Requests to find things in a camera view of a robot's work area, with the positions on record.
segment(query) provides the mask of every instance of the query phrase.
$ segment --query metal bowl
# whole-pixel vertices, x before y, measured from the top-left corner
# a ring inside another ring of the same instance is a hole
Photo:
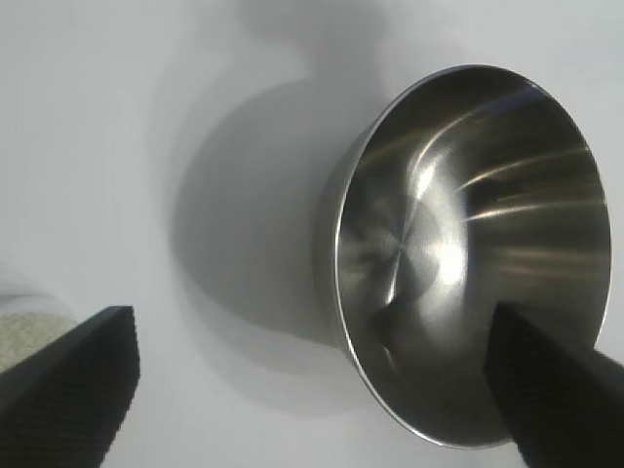
[[[495,304],[591,344],[603,323],[609,221],[583,136],[527,78],[463,66],[403,93],[346,161],[329,278],[348,355],[415,434],[507,441],[482,371]]]

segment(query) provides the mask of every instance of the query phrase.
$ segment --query white table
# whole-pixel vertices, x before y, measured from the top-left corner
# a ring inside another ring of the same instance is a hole
[[[313,206],[414,81],[523,73],[603,174],[599,347],[624,362],[623,20],[615,0],[2,0],[0,259],[79,317],[136,307],[142,380],[105,466],[522,466],[415,438],[317,342]]]

